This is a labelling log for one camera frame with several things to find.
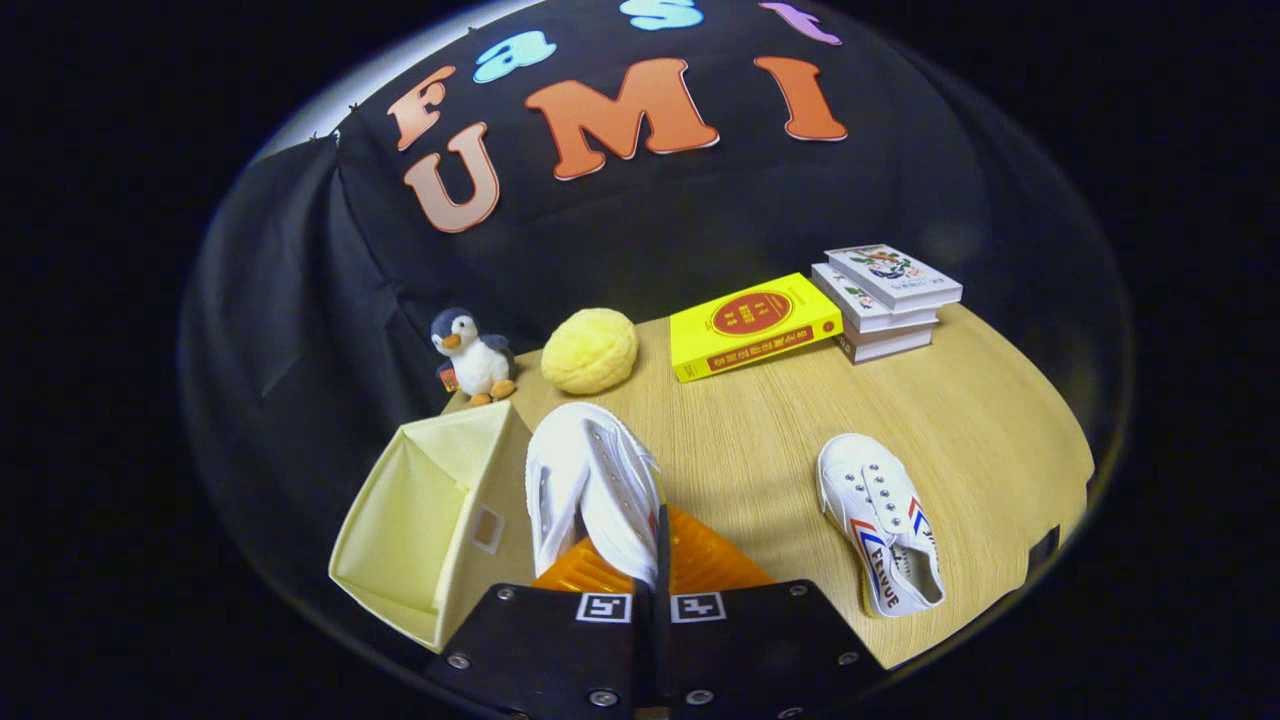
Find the fabric storage box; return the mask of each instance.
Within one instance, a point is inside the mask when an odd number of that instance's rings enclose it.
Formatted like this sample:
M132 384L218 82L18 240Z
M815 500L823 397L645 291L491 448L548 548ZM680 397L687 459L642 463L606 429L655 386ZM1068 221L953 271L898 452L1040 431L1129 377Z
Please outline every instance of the fabric storage box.
M494 583L534 580L530 437L511 402L402 425L347 512L329 577L440 652Z

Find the white book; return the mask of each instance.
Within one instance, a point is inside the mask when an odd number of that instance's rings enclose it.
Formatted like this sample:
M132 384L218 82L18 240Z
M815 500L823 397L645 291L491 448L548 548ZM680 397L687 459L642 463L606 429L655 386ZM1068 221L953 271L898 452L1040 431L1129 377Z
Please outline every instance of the white book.
M827 258L892 313L959 302L964 291L960 283L887 245L828 250Z
M847 324L847 319L846 316L845 332L836 336L836 345L854 364L924 347L933 342L933 325L938 324L934 320L923 327L859 333Z
M938 306L891 313L829 263L812 265L810 277L813 284L845 313L845 325L851 323L860 333L924 325L938 318Z

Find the wooden table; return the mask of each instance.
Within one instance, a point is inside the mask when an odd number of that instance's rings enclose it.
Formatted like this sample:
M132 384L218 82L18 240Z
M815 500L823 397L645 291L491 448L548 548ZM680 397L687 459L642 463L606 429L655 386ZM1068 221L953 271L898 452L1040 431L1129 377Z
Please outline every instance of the wooden table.
M667 319L637 325L631 378L595 396L547 383L540 352L517 357L511 397L530 429L556 406L613 411L662 464L669 502L735 543L778 582L815 582L884 667L938 644L1027 578L1028 551L1065 541L1093 460L1050 382L960 305L933 345L851 365L835 341L681 384ZM454 397L445 413L465 407ZM814 465L832 436L872 436L906 465L938 539L946 602L879 619L859 593L852 544L819 512Z

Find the dark background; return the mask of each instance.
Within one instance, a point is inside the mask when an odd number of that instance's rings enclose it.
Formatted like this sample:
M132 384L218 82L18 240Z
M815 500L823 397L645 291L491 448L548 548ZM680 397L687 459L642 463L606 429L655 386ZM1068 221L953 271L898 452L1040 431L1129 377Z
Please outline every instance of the dark background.
M1263 350L1271 18L1262 5L1208 3L842 6L970 82L1042 142L1112 241L1139 341L1126 461L1080 542L1007 616L865 715L1275 712L1275 621L1262 610L1274 543L1256 538L1275 479L1274 443L1261 442L1275 415L1275 356ZM36 251L17 264L17 295L36 300L18 329L42 346L19 354L17 379L40 397L37 421L17 439L44 450L44 537L55 547L47 565L19 552L20 570L54 596L18 593L37 682L17 696L17 716L67 705L451 715L253 575L186 452L173 355L186 273L241 167L332 81L454 9L13 13L18 124L35 131L13 158L37 150L10 163L33 181L24 209L37 211L17 225L27 231L17 246Z

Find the screw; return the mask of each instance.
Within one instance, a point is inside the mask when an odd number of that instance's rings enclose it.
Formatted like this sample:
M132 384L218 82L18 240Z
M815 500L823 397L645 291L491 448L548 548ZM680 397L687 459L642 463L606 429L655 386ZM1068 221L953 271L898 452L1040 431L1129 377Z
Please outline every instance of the screw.
M591 705L596 707L613 707L618 703L618 696L609 691L595 691L586 700L591 701Z

